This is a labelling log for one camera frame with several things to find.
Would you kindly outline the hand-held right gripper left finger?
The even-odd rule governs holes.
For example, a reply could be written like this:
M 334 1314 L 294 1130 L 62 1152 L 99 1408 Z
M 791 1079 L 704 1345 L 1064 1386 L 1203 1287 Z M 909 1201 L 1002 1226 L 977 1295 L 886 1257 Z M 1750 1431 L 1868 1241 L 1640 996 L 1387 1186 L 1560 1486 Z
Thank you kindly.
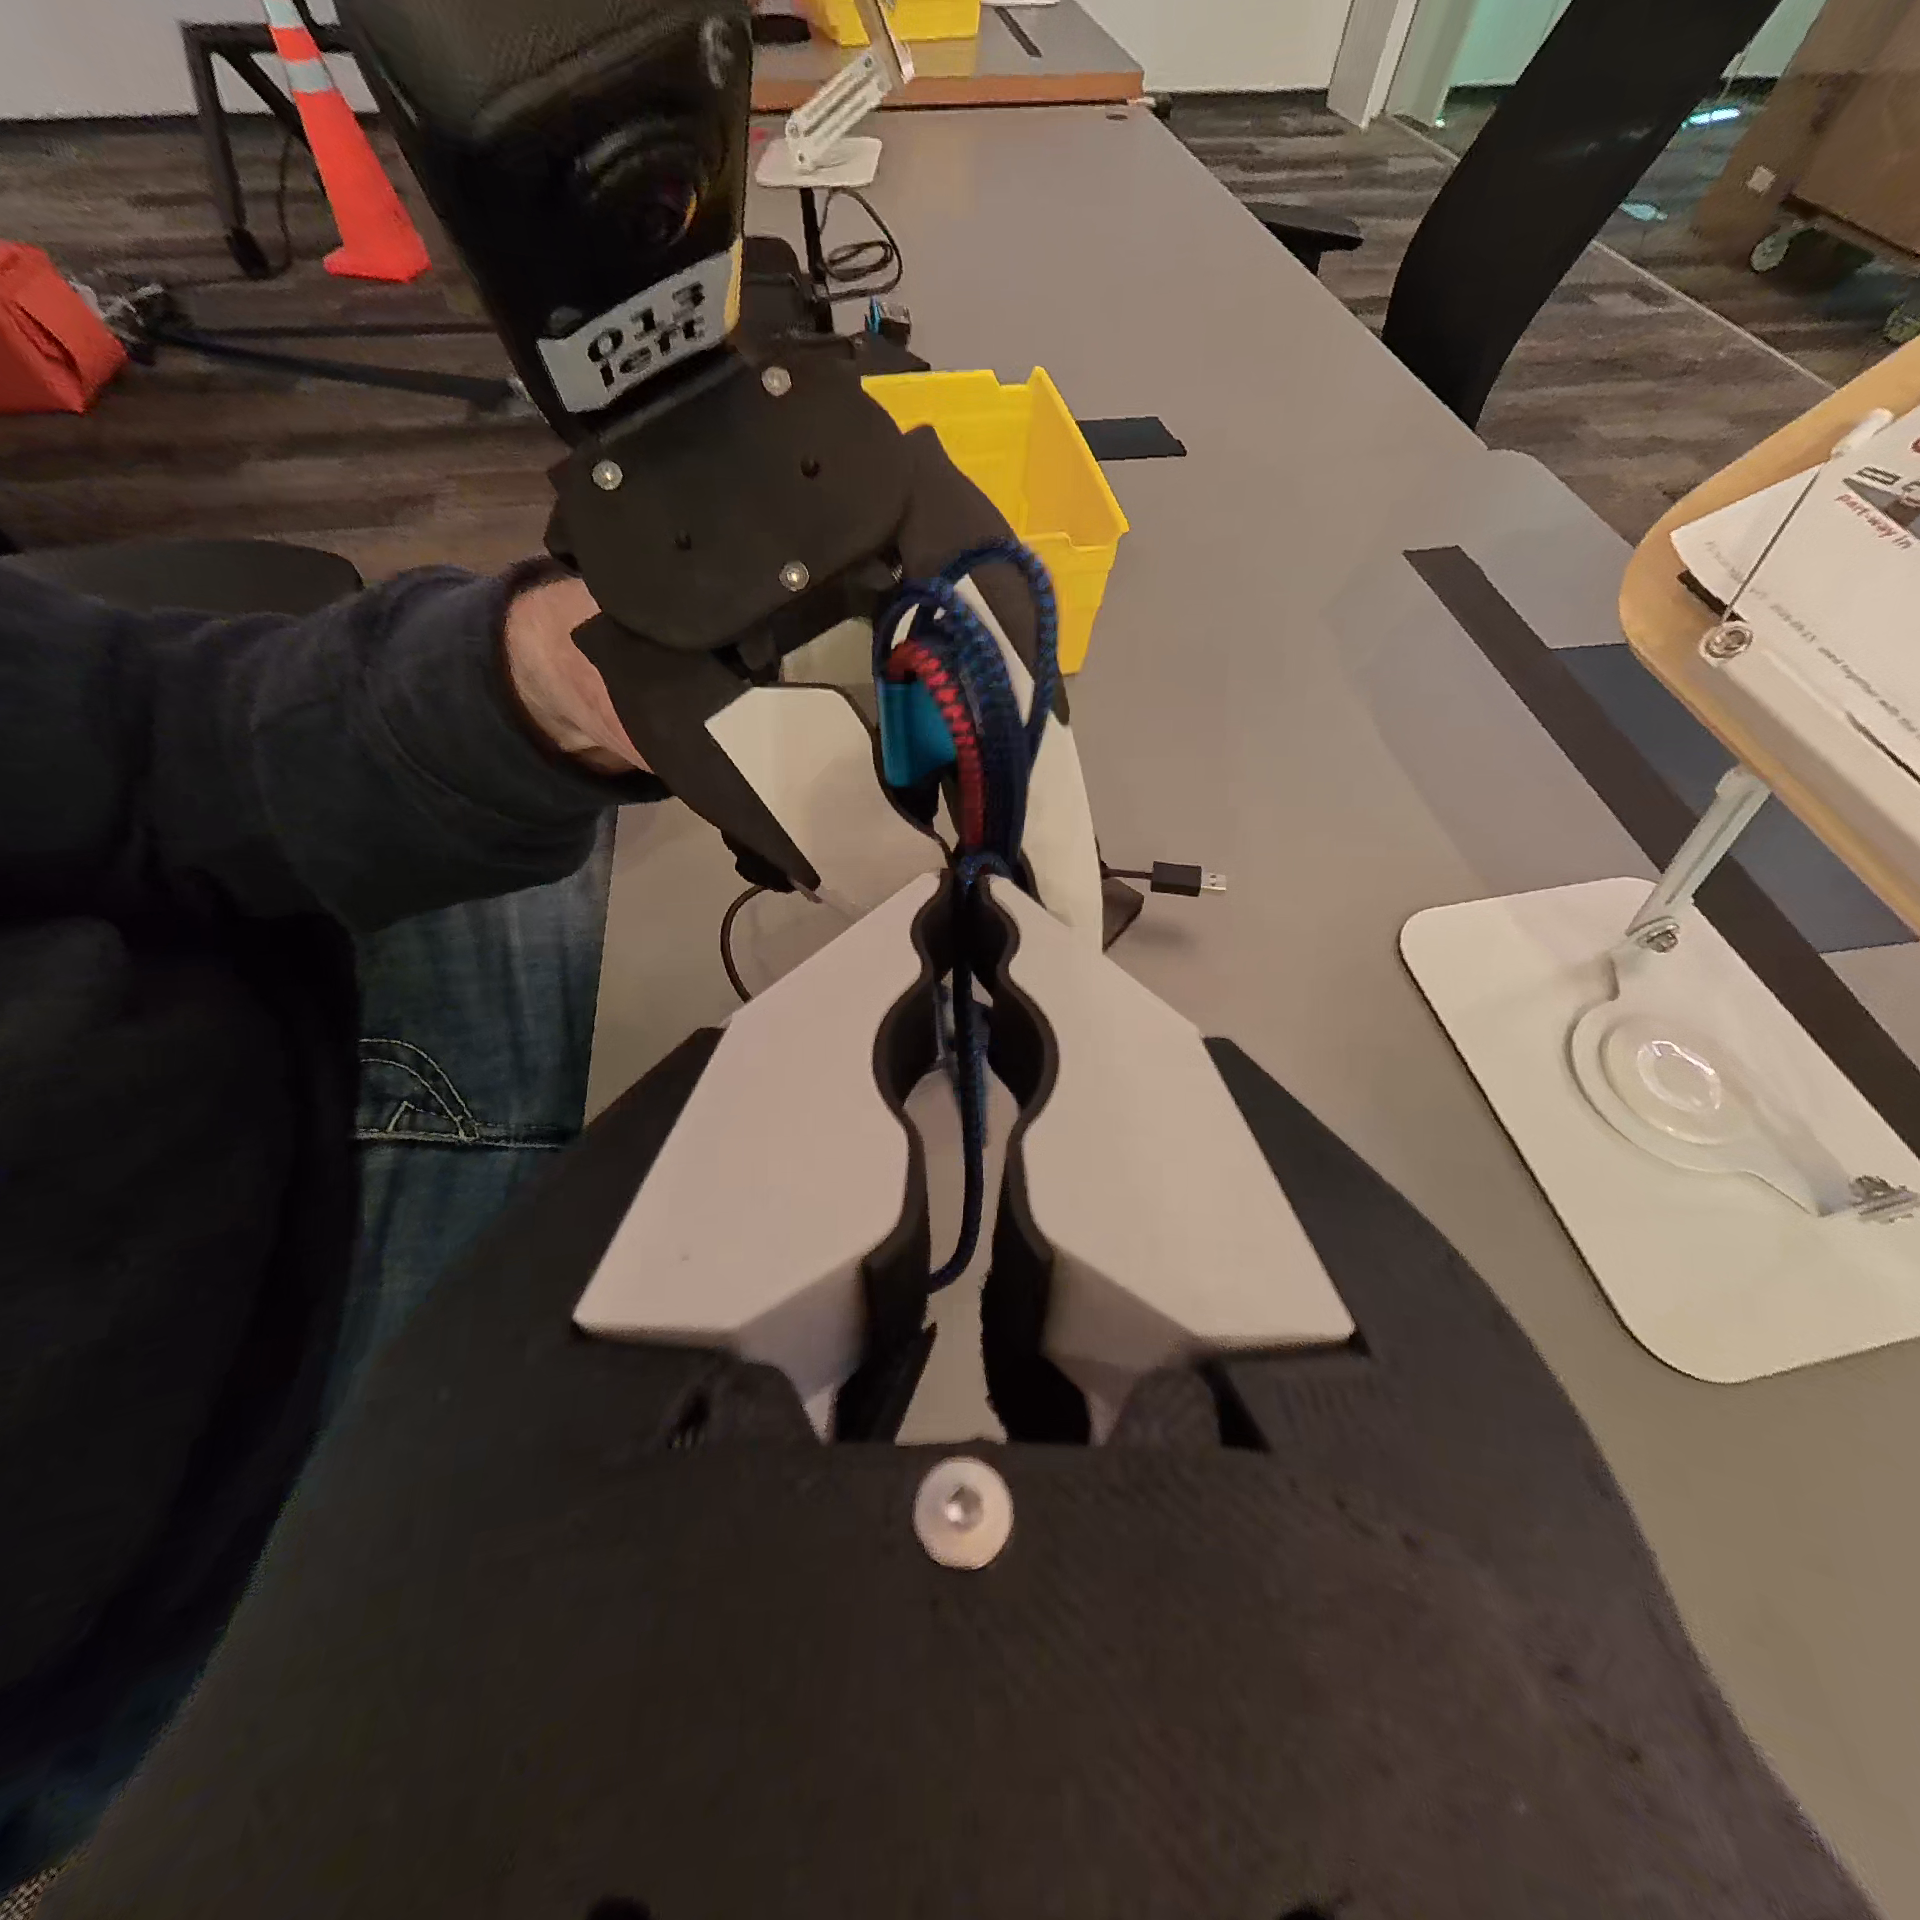
M 953 885 L 912 881 L 733 1012 L 592 1272 L 592 1338 L 771 1367 L 820 1433 L 894 1441 L 934 1330 L 923 1142 Z

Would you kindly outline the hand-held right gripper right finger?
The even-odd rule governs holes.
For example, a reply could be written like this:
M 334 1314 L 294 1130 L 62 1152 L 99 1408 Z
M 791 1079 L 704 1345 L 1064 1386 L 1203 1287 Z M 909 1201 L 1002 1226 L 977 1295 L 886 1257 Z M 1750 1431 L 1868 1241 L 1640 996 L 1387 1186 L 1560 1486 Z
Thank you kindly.
M 1197 1028 L 1004 878 L 989 1065 L 1013 1103 L 982 1289 L 1011 1441 L 1101 1441 L 1144 1380 L 1357 1323 Z

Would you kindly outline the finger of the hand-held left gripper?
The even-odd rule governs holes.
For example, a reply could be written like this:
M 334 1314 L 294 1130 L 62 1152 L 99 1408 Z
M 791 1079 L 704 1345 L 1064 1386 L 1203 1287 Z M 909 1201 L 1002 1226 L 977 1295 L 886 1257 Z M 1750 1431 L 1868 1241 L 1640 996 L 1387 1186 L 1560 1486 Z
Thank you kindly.
M 875 734 L 845 689 L 751 688 L 706 734 L 727 776 L 712 824 L 745 875 L 836 914 L 945 875 L 945 845 L 885 787 Z
M 1058 713 L 1031 767 L 1019 859 L 1042 910 L 1080 945 L 1103 945 L 1097 829 L 1074 734 Z

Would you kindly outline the yellow plastic bin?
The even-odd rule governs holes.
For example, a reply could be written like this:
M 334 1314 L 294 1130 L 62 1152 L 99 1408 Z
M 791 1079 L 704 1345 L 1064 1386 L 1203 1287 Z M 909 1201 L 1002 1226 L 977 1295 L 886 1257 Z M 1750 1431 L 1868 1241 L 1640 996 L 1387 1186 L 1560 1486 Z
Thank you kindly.
M 809 25 L 836 47 L 860 51 L 870 29 L 856 3 L 800 3 Z M 907 45 L 971 40 L 980 31 L 982 3 L 879 3 L 892 31 Z
M 868 374 L 868 396 L 902 428 L 932 428 L 967 480 L 1047 566 L 1058 663 L 1080 673 L 1129 520 L 1052 374 Z

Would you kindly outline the person's left forearm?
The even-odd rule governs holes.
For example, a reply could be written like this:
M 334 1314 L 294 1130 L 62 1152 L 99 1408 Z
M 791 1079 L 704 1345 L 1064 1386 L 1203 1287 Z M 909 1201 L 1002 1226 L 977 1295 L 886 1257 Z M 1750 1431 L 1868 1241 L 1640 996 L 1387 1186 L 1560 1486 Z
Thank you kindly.
M 500 656 L 510 573 L 247 618 L 5 573 L 5 922 L 375 932 L 575 874 L 607 815 L 666 788 L 531 734 Z

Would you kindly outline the person's left hand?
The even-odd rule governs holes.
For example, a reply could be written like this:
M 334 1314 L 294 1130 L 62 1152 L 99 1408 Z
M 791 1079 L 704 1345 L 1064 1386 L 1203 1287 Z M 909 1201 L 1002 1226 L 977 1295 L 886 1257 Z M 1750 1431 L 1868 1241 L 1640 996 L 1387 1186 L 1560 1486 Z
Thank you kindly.
M 553 559 L 505 578 L 500 656 L 517 708 L 545 750 L 614 780 L 656 780 L 578 634 L 600 616 L 585 583 Z

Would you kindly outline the person's legs in jeans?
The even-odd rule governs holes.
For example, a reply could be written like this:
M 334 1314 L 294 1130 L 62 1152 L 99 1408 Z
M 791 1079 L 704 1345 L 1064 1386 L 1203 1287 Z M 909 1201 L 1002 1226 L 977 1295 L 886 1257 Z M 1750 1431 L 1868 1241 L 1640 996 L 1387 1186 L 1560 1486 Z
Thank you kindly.
M 358 940 L 359 1226 L 326 1408 L 585 1125 L 614 821 L 561 882 Z

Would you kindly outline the orange cone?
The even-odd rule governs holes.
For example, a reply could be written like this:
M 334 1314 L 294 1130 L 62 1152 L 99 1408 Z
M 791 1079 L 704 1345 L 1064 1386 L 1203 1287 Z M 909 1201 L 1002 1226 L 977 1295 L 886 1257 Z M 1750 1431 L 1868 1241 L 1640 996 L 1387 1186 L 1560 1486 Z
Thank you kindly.
M 298 3 L 265 3 L 264 12 L 300 111 L 338 247 L 324 257 L 328 276 L 409 285 L 430 270 L 430 255 L 375 157 L 349 98 L 334 85 L 321 40 Z

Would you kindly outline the wooden desk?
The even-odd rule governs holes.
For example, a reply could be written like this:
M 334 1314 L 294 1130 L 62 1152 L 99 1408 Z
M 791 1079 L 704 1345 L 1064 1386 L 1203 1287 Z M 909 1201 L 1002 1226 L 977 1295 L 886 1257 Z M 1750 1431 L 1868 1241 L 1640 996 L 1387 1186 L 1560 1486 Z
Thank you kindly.
M 970 40 L 913 43 L 913 80 L 885 101 L 906 109 L 1126 108 L 1148 96 L 1140 62 L 1080 4 L 984 7 Z M 854 53 L 826 38 L 758 47 L 753 109 L 788 116 Z

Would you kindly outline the printed instruction sheet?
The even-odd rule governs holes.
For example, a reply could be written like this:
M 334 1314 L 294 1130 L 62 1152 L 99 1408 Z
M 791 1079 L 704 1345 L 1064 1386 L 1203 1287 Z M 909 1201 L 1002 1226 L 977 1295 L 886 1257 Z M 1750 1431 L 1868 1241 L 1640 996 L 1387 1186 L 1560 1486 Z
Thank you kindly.
M 1919 413 L 1669 535 L 1684 578 L 1763 654 L 1919 776 Z

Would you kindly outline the black office chair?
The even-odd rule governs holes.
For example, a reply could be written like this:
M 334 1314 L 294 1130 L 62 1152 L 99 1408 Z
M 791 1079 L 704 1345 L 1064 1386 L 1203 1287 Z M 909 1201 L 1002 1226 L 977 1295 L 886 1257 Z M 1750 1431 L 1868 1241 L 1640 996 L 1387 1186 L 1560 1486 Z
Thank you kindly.
M 1513 349 L 1772 3 L 1571 3 L 1415 228 L 1381 346 L 1475 428 Z

